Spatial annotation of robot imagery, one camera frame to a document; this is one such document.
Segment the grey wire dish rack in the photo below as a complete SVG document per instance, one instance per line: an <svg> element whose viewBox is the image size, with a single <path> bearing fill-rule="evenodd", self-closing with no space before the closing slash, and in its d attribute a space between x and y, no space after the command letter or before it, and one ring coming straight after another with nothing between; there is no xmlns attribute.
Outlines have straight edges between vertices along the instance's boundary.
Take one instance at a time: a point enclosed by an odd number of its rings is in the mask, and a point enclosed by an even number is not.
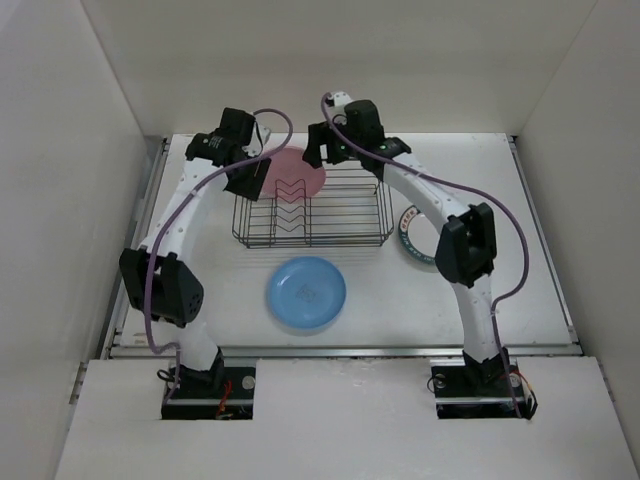
<svg viewBox="0 0 640 480"><path fill-rule="evenodd" d="M394 232L391 190L355 161L325 167L312 194L277 180L257 200L234 202L232 233L247 248L379 247Z"/></svg>

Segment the blue plastic plate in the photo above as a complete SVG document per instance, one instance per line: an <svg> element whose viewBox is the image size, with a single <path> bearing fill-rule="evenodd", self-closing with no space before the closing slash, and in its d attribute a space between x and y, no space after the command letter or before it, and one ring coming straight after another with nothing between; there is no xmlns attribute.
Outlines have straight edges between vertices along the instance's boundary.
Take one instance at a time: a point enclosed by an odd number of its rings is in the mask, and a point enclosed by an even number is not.
<svg viewBox="0 0 640 480"><path fill-rule="evenodd" d="M342 272L330 261L300 256L276 268L266 285L266 301L276 322L299 335L326 330L347 299Z"/></svg>

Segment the white plate green lettered rim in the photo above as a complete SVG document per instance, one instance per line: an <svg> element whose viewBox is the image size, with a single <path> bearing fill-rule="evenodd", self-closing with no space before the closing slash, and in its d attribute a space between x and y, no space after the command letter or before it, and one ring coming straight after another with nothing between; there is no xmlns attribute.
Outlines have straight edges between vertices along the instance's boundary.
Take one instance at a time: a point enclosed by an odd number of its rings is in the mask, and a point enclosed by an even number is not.
<svg viewBox="0 0 640 480"><path fill-rule="evenodd" d="M407 231L399 229L398 220L397 236L400 250L413 267L428 273L438 272L435 262L438 235L422 212L411 222Z"/></svg>

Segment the white plate orange sunburst pattern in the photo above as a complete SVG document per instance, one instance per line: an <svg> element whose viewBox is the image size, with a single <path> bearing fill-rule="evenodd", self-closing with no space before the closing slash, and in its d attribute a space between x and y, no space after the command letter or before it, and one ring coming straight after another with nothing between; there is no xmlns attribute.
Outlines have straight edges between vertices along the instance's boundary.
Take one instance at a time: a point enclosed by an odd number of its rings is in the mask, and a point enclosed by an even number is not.
<svg viewBox="0 0 640 480"><path fill-rule="evenodd" d="M421 214L421 211L415 206L412 205L408 207L401 215L399 219L399 229L402 231L407 231L411 222Z"/></svg>

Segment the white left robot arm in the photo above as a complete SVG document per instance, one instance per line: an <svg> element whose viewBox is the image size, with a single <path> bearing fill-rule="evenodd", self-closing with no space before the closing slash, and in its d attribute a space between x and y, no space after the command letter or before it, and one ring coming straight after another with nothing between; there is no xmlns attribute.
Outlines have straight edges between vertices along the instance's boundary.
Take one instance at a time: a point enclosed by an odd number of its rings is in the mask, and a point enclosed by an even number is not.
<svg viewBox="0 0 640 480"><path fill-rule="evenodd" d="M190 265L208 215L220 197L255 200L273 156L264 146L270 130L256 112L227 107L219 126L198 133L187 146L181 173L161 216L135 248L126 248L119 269L131 307L145 323L149 349L172 351L174 367L163 378L189 383L201 396L223 387L224 360L201 312L205 291Z"/></svg>

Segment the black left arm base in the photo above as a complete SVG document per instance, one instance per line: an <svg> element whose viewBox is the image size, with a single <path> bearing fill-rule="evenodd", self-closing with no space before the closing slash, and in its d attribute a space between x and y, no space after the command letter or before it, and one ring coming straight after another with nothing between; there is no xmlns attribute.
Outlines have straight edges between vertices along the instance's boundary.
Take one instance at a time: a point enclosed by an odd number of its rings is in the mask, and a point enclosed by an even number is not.
<svg viewBox="0 0 640 480"><path fill-rule="evenodd" d="M165 383L161 406L162 420L252 420L256 368L225 366L214 371L216 377L196 379L186 368L180 369L180 382L173 389L175 368L159 369L156 376Z"/></svg>

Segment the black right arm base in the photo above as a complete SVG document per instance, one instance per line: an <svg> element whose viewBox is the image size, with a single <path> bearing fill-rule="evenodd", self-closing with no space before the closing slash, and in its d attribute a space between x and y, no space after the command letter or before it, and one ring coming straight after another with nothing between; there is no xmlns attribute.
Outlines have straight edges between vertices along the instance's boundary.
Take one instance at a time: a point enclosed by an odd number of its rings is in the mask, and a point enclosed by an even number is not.
<svg viewBox="0 0 640 480"><path fill-rule="evenodd" d="M530 420L538 409L530 383L506 353L483 363L468 355L435 359L430 362L427 387L440 420Z"/></svg>

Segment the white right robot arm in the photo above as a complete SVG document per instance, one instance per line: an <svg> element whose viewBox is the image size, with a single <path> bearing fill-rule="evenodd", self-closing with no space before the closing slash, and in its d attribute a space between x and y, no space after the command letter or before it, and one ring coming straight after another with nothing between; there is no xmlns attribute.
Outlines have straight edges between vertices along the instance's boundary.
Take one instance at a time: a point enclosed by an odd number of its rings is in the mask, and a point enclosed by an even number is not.
<svg viewBox="0 0 640 480"><path fill-rule="evenodd" d="M318 168L356 159L431 222L439 235L435 265L454 291L463 325L463 381L470 391L487 393L506 375L508 360L491 292L497 256L493 210L485 203L465 204L445 189L408 144L386 135L372 101L331 92L323 95L321 110L325 120L309 126L304 161Z"/></svg>

